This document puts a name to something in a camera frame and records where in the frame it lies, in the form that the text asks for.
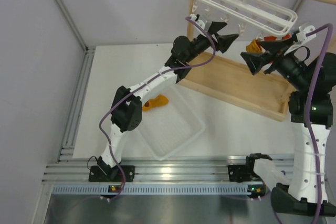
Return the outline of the yellow sock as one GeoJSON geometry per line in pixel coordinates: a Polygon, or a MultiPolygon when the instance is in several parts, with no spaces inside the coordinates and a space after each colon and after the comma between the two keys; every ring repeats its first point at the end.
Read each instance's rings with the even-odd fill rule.
{"type": "Polygon", "coordinates": [[[250,44],[246,46],[246,52],[252,52],[252,53],[262,53],[263,49],[260,45],[261,40],[260,39],[253,39],[250,44]]]}
{"type": "Polygon", "coordinates": [[[143,106],[142,106],[142,111],[146,112],[149,111],[150,109],[153,108],[158,108],[165,106],[169,103],[169,100],[166,96],[159,94],[156,98],[154,99],[149,99],[143,106]]]}

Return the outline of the white clip hanger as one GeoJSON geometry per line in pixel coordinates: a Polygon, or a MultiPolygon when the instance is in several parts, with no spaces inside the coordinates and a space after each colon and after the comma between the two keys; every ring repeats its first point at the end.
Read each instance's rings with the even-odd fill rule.
{"type": "Polygon", "coordinates": [[[238,33],[242,35],[247,25],[258,28],[261,33],[283,37],[294,27],[298,15],[295,11],[267,0],[191,0],[191,13],[195,14],[199,4],[207,6],[206,16],[211,9],[224,14],[221,20],[228,23],[232,17],[239,21],[238,33]]]}

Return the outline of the orange sock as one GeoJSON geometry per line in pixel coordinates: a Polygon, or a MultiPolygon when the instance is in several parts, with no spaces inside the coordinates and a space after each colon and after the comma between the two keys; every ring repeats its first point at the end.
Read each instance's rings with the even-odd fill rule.
{"type": "Polygon", "coordinates": [[[265,36],[264,37],[264,41],[277,41],[277,40],[287,40],[291,38],[291,35],[290,34],[286,34],[285,36],[283,37],[276,37],[276,36],[265,36]]]}

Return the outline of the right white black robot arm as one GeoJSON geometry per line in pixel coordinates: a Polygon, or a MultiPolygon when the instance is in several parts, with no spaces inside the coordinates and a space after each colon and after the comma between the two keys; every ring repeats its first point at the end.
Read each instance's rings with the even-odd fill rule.
{"type": "Polygon", "coordinates": [[[335,86],[335,54],[323,46],[310,64],[299,60],[293,40],[263,41],[258,50],[246,49],[242,58],[252,74],[274,71],[293,87],[288,108],[295,131],[292,178],[276,169],[267,155],[246,158],[245,174],[261,178],[271,192],[271,206],[277,213],[334,217],[325,189],[326,144],[333,124],[330,92],[335,86]]]}

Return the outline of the wooden hanging rack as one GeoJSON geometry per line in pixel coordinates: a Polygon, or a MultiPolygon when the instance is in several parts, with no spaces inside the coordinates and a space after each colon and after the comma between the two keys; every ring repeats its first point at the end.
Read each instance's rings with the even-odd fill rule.
{"type": "MultiPolygon", "coordinates": [[[[314,1],[335,4],[335,0],[314,1]]],[[[278,75],[259,73],[252,77],[245,64],[220,56],[193,69],[181,85],[277,121],[286,118],[293,90],[278,75]]]]}

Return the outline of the white plastic tray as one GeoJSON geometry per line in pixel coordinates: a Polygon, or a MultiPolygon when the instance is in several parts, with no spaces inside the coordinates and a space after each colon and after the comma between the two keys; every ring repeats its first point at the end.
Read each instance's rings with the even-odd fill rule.
{"type": "Polygon", "coordinates": [[[161,92],[167,105],[142,114],[136,131],[155,160],[163,161],[195,141],[205,131],[205,123],[173,86],[161,92]]]}

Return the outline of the aluminium corner frame post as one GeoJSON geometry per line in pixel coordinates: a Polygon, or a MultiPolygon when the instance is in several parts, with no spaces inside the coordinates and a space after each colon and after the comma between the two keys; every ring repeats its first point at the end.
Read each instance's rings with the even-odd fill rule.
{"type": "Polygon", "coordinates": [[[79,44],[79,46],[82,48],[82,50],[84,52],[86,52],[88,50],[88,47],[83,39],[83,37],[81,36],[68,8],[66,7],[65,3],[63,2],[63,0],[53,0],[54,3],[56,4],[57,8],[59,9],[61,15],[63,16],[65,22],[67,23],[69,29],[71,30],[72,34],[74,35],[77,43],[79,44]]]}

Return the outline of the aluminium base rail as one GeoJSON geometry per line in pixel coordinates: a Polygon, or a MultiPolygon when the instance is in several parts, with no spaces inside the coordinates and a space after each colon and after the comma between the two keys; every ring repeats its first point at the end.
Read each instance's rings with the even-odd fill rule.
{"type": "MultiPolygon", "coordinates": [[[[69,159],[48,164],[43,174],[44,183],[85,183],[89,178],[89,167],[97,162],[69,159]]],[[[243,165],[245,156],[222,158],[171,159],[127,159],[123,165],[135,167],[134,183],[198,183],[229,181],[228,166],[243,165]]]]}

